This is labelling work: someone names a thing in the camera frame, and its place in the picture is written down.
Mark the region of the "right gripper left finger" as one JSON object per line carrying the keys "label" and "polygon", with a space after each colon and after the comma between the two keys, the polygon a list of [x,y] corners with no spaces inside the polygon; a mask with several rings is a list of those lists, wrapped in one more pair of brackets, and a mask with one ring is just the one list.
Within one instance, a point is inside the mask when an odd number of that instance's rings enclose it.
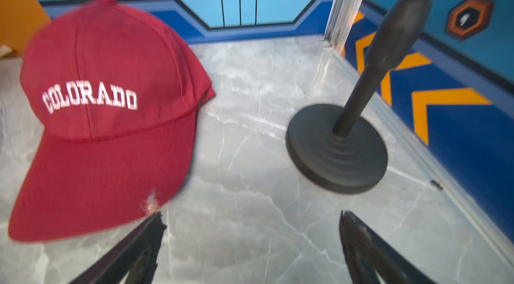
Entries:
{"label": "right gripper left finger", "polygon": [[166,228],[152,214],[72,283],[152,283]]}

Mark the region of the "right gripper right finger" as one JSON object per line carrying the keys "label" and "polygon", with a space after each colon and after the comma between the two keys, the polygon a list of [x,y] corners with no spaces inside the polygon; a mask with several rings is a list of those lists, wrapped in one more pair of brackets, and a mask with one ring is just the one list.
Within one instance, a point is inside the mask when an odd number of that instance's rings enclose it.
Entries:
{"label": "right gripper right finger", "polygon": [[349,210],[341,211],[339,234],[353,283],[434,284]]}

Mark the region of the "maroon cap front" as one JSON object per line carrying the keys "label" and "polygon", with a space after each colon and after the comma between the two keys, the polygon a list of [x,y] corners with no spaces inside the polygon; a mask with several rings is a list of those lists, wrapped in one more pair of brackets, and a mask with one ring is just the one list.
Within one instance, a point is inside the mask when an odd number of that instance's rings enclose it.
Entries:
{"label": "maroon cap front", "polygon": [[9,219],[17,242],[79,237],[158,211],[185,182],[199,111],[215,96],[173,29],[115,0],[44,26],[20,83],[44,132]]}

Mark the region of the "beige cap back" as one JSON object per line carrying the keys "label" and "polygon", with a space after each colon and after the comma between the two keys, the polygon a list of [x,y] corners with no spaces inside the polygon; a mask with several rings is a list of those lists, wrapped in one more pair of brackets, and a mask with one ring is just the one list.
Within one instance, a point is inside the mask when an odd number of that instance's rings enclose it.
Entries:
{"label": "beige cap back", "polygon": [[5,44],[0,45],[0,58],[5,58],[9,56],[12,52],[13,50],[9,46]]}

